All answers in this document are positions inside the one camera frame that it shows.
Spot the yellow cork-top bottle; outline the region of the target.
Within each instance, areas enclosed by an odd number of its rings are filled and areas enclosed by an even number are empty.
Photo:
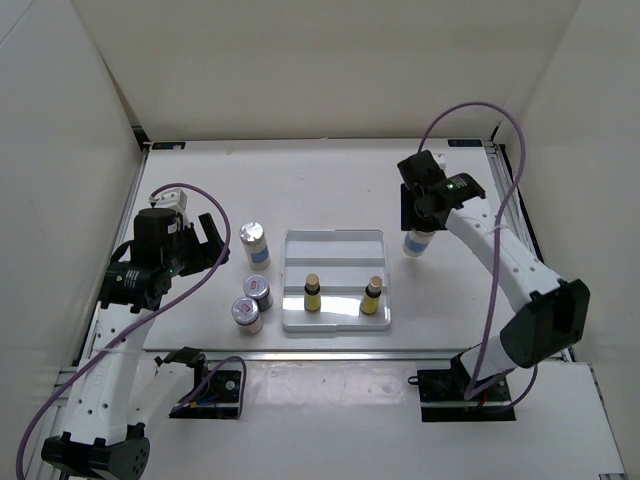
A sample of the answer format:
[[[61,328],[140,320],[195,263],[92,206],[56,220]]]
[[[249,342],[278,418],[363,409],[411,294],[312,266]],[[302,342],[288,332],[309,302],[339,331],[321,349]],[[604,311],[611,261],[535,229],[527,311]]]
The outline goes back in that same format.
[[[304,308],[309,312],[316,312],[321,308],[321,285],[315,273],[308,274],[305,279]]]
[[[365,315],[373,315],[377,312],[382,294],[383,280],[379,276],[369,279],[360,302],[360,311]]]

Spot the silver-lid shaker bottle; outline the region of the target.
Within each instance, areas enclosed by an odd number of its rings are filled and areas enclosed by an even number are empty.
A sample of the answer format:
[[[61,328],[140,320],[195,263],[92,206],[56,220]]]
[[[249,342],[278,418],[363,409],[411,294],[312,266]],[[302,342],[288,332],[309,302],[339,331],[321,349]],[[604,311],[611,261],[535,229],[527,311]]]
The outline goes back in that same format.
[[[411,230],[404,237],[403,251],[409,257],[420,257],[435,236],[434,232]]]
[[[271,257],[264,227],[256,221],[247,222],[240,227],[239,238],[250,267],[253,270],[268,268]]]

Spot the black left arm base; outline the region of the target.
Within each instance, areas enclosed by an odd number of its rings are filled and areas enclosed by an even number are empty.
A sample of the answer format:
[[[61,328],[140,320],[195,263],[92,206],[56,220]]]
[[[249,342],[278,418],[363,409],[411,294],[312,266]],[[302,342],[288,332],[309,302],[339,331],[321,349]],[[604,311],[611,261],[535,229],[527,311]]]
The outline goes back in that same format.
[[[243,413],[248,368],[239,356],[227,357],[208,371],[191,393],[169,413],[172,419],[239,420]]]

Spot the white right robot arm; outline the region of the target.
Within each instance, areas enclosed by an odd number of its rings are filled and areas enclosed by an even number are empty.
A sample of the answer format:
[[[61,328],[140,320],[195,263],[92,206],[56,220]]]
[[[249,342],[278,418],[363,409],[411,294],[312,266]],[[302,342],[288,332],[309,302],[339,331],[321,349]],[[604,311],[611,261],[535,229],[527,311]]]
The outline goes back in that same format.
[[[504,293],[513,318],[451,361],[449,387],[470,400],[489,382],[531,368],[578,343],[590,291],[544,265],[507,227],[497,223],[485,190],[469,174],[447,176],[428,150],[397,165],[402,178],[401,228],[406,255],[422,255],[439,231],[461,240],[492,275],[490,303]]]

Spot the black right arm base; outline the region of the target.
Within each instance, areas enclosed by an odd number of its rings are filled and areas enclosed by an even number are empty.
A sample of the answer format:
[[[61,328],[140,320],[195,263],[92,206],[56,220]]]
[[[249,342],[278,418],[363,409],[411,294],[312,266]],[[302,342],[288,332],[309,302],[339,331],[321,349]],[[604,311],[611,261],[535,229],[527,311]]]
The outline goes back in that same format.
[[[449,370],[418,370],[407,383],[418,389],[423,423],[511,422],[516,420],[504,378],[464,399],[464,387]]]

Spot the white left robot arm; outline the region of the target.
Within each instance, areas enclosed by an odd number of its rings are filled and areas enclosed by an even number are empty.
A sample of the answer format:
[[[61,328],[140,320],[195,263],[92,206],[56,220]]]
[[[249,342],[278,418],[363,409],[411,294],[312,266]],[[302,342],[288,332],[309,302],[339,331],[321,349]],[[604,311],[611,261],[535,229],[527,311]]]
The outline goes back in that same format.
[[[181,207],[155,206],[134,218],[131,240],[113,253],[100,288],[98,325],[89,360],[72,377],[79,394],[61,434],[44,441],[41,458],[86,479],[138,479],[148,463],[154,414],[198,400],[210,386],[202,351],[183,347],[163,358],[167,370],[131,396],[142,349],[175,277],[209,277],[229,257],[229,240],[212,216],[199,217],[206,240]]]

